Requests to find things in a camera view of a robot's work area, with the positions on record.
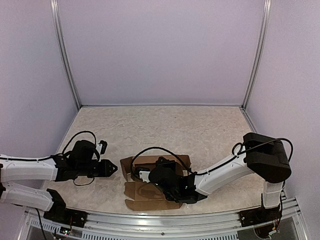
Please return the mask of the brown cardboard box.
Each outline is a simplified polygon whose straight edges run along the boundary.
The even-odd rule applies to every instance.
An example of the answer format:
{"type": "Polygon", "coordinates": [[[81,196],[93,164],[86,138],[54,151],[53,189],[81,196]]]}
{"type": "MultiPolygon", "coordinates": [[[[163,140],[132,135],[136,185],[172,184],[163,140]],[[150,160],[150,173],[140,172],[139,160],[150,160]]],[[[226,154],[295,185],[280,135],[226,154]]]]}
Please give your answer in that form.
{"type": "MultiPolygon", "coordinates": [[[[177,155],[187,167],[191,166],[189,155],[177,155]]],[[[159,157],[164,157],[167,160],[177,162],[175,164],[175,173],[183,176],[186,169],[182,164],[172,155],[143,155],[138,156],[133,163],[133,170],[135,167],[148,168],[153,170],[156,167],[156,161],[159,157]]],[[[130,198],[124,200],[128,209],[134,212],[148,212],[148,211],[165,211],[180,209],[183,203],[166,200],[165,195],[154,184],[143,182],[134,177],[130,169],[131,161],[134,156],[123,158],[120,160],[123,176],[126,180],[124,183],[124,194],[130,198]]]]}

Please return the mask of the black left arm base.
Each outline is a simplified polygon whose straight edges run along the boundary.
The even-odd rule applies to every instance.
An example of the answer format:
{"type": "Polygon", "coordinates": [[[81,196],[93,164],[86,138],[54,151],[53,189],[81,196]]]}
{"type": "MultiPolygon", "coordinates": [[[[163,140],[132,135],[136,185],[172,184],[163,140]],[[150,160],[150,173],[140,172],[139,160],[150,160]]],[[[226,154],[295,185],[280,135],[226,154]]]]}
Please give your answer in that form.
{"type": "Polygon", "coordinates": [[[87,212],[67,208],[65,201],[56,190],[48,188],[46,191],[50,194],[53,205],[44,212],[45,219],[72,227],[84,228],[88,216],[87,212]]]}

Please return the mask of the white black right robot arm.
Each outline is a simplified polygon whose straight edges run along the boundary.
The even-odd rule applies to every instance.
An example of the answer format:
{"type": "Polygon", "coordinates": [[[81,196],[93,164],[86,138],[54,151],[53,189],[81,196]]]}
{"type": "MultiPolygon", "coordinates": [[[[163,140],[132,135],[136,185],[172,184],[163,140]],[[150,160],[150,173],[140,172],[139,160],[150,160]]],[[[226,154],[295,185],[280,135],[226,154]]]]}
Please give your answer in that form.
{"type": "Polygon", "coordinates": [[[264,183],[262,206],[257,208],[255,216],[266,222],[281,204],[284,182],[292,174],[292,155],[286,153],[284,142],[291,143],[286,138],[250,132],[243,136],[243,142],[233,146],[229,156],[205,170],[182,176],[158,160],[144,181],[154,184],[168,201],[195,204],[239,178],[257,174],[264,183]]]}

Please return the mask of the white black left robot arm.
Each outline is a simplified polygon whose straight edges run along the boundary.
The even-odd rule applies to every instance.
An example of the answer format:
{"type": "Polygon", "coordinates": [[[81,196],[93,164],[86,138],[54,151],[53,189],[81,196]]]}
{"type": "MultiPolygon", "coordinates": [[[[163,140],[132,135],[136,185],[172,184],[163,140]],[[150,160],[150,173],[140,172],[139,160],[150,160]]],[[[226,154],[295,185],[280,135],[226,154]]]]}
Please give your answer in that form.
{"type": "Polygon", "coordinates": [[[66,182],[77,177],[110,177],[118,167],[110,160],[101,158],[107,145],[103,140],[99,144],[78,140],[72,150],[43,158],[1,155],[0,202],[50,212],[57,221],[66,222],[70,211],[57,191],[35,189],[23,183],[28,180],[66,182]]]}

